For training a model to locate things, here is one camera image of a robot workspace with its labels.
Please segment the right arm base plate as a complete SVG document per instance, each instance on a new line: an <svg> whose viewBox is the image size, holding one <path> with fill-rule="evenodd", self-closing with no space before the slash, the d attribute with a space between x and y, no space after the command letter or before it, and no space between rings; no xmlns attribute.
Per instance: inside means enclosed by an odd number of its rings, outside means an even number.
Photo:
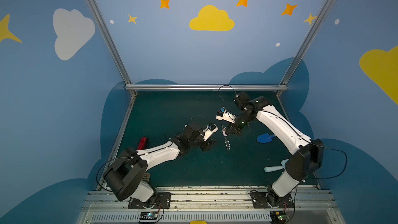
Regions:
<svg viewBox="0 0 398 224"><path fill-rule="evenodd" d="M258 192L252 190L249 193L254 208L294 208L293 197L288 194L279 197L273 192Z"/></svg>

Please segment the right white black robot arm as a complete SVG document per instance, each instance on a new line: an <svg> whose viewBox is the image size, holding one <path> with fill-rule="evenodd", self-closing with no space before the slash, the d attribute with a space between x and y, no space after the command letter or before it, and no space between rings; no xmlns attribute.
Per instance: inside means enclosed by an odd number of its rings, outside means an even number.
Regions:
<svg viewBox="0 0 398 224"><path fill-rule="evenodd" d="M251 121L258 120L282 141L291 154L285 164L285 171L267 193L268 201L276 204L321 168L324 150L328 148L322 140L313 140L299 131L264 96L251 99L247 93L241 92L235 95L234 103L241 111L239 115L233 115L225 107L216 115L216 119L229 122L223 129L225 136L241 135L244 127Z"/></svg>

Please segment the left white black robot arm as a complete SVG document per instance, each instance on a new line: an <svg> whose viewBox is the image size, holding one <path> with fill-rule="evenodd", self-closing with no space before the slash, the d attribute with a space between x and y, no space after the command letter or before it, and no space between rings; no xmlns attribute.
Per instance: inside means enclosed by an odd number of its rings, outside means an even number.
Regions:
<svg viewBox="0 0 398 224"><path fill-rule="evenodd" d="M184 156L190 149L199 147L203 152L209 151L214 140L211 136L219 128L214 123L203 127L186 124L166 143L148 148L125 149L120 157L108 160L103 165L104 190L113 193L118 201L132 199L151 207L158 203L158 192L147 181L146 172L162 163Z"/></svg>

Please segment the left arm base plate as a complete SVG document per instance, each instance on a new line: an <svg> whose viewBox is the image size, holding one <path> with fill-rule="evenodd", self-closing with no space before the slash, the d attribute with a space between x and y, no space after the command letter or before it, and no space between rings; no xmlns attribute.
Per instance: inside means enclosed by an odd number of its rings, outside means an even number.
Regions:
<svg viewBox="0 0 398 224"><path fill-rule="evenodd" d="M163 209L169 209L171 204L170 192L155 192L147 201L141 201L130 197L128 209L152 209L161 206Z"/></svg>

